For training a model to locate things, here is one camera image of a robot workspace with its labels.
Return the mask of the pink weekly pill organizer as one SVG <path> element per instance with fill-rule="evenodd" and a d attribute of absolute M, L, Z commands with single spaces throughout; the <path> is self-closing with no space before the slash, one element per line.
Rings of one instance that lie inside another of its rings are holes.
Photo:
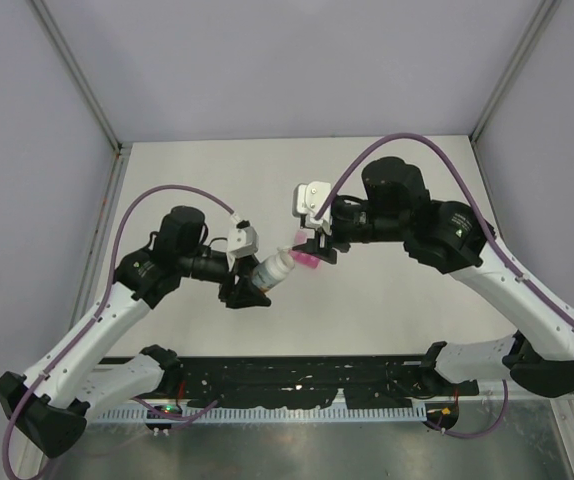
<path fill-rule="evenodd" d="M 296 264 L 302 265 L 310 269 L 317 269 L 321 262 L 320 259 L 310 254 L 307 254 L 303 251 L 298 251 L 295 249 L 296 246 L 304 245 L 307 240 L 308 240 L 307 234 L 303 230 L 298 230 L 294 236 L 293 245 L 290 250 L 290 255 L 294 259 Z"/>

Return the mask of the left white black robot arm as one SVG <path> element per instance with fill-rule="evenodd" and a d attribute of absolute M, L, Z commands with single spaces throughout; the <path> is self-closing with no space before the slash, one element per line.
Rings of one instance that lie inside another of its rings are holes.
<path fill-rule="evenodd" d="M 173 208 L 149 244 L 126 255 L 110 277 L 109 290 L 43 358 L 22 374 L 0 377 L 5 415 L 48 458 L 71 449 L 89 421 L 143 394 L 178 394 L 183 381 L 180 359 L 158 345 L 101 375 L 94 368 L 113 345 L 145 318 L 182 279 L 215 283 L 230 309 L 268 307 L 250 273 L 257 266 L 258 237 L 247 221 L 234 218 L 227 249 L 205 243 L 202 211 Z"/>

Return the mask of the white pill bottle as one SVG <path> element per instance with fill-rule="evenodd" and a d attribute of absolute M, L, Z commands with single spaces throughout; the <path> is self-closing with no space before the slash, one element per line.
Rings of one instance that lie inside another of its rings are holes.
<path fill-rule="evenodd" d="M 282 283 L 295 268 L 289 249 L 280 249 L 256 266 L 251 275 L 253 285 L 263 293 Z"/>

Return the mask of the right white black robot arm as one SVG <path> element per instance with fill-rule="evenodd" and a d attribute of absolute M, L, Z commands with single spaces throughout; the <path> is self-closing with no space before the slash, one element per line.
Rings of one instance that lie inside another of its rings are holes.
<path fill-rule="evenodd" d="M 471 206 L 430 197 L 421 170 L 398 157 L 370 162 L 363 199 L 301 183 L 292 209 L 314 232 L 299 250 L 334 264 L 355 243 L 399 242 L 410 258 L 469 287 L 509 320 L 516 333 L 486 342 L 431 345 L 421 386 L 441 394 L 468 381 L 512 380 L 530 393 L 574 392 L 574 309 L 516 262 L 493 227 Z"/>

